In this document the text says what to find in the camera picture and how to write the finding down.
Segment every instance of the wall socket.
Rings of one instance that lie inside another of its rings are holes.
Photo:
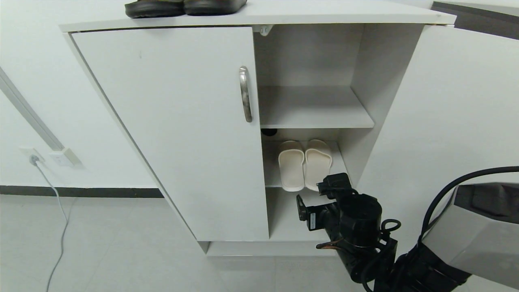
[[[53,151],[49,153],[50,158],[59,166],[73,167],[75,155],[70,148],[65,148],[61,151]]]
[[[43,157],[34,148],[18,147],[18,149],[20,149],[20,151],[23,153],[23,155],[27,156],[27,161],[29,161],[29,157],[31,157],[31,155],[36,155],[36,156],[38,156],[38,158],[41,162],[45,162],[45,159],[43,159]]]

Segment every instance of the wall trim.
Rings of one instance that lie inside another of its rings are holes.
[[[139,188],[56,188],[61,197],[164,198],[159,189]],[[50,187],[0,185],[0,194],[24,196],[56,196]]]

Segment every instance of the open cabinet door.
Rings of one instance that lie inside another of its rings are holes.
[[[402,220],[399,248],[408,251],[441,188],[519,165],[518,149],[519,41],[426,25],[357,189]],[[479,181],[503,180],[519,175]]]
[[[111,30],[73,39],[196,239],[267,240],[252,29]]]

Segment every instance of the plug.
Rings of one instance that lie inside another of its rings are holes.
[[[31,154],[31,156],[29,156],[29,163],[31,163],[32,165],[36,166],[36,162],[39,161],[39,157],[34,155],[34,154]]]

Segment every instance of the black shoe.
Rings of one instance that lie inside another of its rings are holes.
[[[236,13],[247,0],[184,0],[187,15],[227,15]]]
[[[131,18],[172,17],[185,14],[184,0],[137,0],[125,4]]]

